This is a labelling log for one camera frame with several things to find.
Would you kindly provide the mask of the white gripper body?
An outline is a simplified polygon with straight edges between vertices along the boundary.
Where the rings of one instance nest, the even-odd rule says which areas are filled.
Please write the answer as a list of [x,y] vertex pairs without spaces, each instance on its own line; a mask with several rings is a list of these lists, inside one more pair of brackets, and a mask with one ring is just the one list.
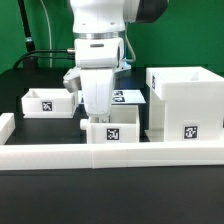
[[87,115],[99,118],[108,117],[115,86],[115,70],[113,68],[74,67],[63,77],[63,84],[70,93],[78,91],[78,82],[81,82]]

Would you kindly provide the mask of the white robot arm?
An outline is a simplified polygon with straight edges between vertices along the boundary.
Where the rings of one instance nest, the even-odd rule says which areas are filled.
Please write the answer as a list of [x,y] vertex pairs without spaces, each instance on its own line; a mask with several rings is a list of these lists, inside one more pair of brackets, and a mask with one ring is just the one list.
[[75,67],[63,77],[68,91],[81,80],[84,107],[91,118],[110,116],[115,74],[128,59],[129,23],[153,23],[165,12],[169,0],[70,0],[74,15]]

